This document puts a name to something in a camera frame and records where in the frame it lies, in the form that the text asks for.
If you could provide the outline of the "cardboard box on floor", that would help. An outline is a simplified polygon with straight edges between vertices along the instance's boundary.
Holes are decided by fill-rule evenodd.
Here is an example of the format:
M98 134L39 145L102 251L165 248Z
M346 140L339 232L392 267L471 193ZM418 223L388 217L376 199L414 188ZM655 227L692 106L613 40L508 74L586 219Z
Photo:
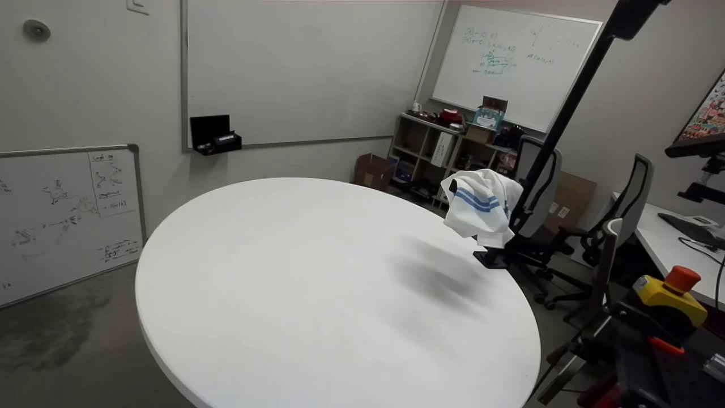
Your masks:
M392 165L376 155L362 155L356 162L354 182L360 186L385 190L391 186Z

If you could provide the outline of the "leaning whiteboard with drawings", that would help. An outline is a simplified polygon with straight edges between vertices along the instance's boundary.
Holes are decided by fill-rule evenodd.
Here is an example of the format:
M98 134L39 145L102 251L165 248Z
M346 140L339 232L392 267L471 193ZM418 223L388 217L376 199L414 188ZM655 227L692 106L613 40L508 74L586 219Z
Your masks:
M0 155L0 307L130 265L143 245L137 145Z

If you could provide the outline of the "black pole clamp base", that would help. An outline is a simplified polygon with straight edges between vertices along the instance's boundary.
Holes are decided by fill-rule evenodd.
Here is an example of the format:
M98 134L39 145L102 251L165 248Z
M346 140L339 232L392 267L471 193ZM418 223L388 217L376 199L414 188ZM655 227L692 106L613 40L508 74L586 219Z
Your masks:
M508 269L512 264L547 265L554 256L549 242L536 242L527 239L511 240L504 249L486 248L477 251L473 258L490 269Z

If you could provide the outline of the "wooden storage shelf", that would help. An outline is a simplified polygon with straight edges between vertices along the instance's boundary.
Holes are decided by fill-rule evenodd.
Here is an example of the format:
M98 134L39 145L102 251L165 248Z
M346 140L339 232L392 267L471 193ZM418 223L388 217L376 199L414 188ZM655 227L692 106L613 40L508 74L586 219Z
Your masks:
M458 169L495 167L511 175L518 147L501 147L495 134L481 128L445 128L439 122L402 114L388 155L392 190L425 206L442 208L439 182Z

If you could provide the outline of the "yellow red emergency stop button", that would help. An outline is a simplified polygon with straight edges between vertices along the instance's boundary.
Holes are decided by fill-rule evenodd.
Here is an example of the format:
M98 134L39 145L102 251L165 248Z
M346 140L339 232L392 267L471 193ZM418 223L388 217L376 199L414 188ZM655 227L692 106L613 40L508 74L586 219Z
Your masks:
M702 326L708 320L708 309L692 294L692 287L701 282L701 274L684 265L673 265L664 279L643 274L634 282L643 307L666 307L683 312L692 326Z

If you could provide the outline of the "grey mesh office chair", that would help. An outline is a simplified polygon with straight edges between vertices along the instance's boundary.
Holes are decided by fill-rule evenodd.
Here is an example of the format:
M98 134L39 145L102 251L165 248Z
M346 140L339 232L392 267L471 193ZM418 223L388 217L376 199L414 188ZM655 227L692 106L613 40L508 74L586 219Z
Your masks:
M533 169L544 142L527 135L522 140L518 176L533 176L536 184L524 201L524 219L519 225L518 249L533 294L540 303L547 301L549 291L544 282L549 279L547 264L555 249L555 235L563 228L575 228L590 208L596 193L596 184L571 175L563 167L565 157L554 149L540 173Z

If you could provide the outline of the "white desk at right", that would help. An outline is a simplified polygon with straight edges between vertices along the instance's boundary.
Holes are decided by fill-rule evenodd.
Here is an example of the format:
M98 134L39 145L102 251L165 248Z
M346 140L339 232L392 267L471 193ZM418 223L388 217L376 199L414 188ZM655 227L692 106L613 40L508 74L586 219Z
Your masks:
M661 219L661 208L655 205L643 208L634 235L661 274L673 265L684 265L701 274L701 282L694 285L694 298L701 303L719 307L725 301L725 284L719 274L720 261L725 258L723 249L712 251L689 240Z

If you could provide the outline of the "white towel with blue stripes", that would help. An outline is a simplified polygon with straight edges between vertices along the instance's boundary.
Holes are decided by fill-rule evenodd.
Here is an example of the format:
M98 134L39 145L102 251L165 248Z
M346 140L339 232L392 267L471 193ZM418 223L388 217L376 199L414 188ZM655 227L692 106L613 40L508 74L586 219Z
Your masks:
M484 248L504 249L515 232L511 217L524 186L493 167L458 169L439 182L448 205L445 225Z

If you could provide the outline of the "far whiteboard with green writing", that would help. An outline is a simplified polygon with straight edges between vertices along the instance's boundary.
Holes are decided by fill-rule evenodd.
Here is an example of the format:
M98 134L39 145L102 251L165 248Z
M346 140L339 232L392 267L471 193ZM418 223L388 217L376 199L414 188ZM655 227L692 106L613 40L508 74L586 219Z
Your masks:
M549 134L601 31L601 20L463 4L433 98L468 111L506 100L508 122Z

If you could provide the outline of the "computer monitor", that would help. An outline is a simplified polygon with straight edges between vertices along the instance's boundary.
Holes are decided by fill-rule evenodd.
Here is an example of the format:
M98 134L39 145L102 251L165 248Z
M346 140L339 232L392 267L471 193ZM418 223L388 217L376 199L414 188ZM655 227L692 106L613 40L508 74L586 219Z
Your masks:
M725 149L725 70L712 84L699 108L689 116L669 157L712 157Z

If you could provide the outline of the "black marker tray box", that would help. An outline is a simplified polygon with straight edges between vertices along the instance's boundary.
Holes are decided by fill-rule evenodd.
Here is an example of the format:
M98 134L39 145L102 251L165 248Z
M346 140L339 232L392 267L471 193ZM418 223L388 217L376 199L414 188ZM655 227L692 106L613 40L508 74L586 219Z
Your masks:
M211 157L242 147L242 135L231 129L230 116L194 116L191 117L194 149Z

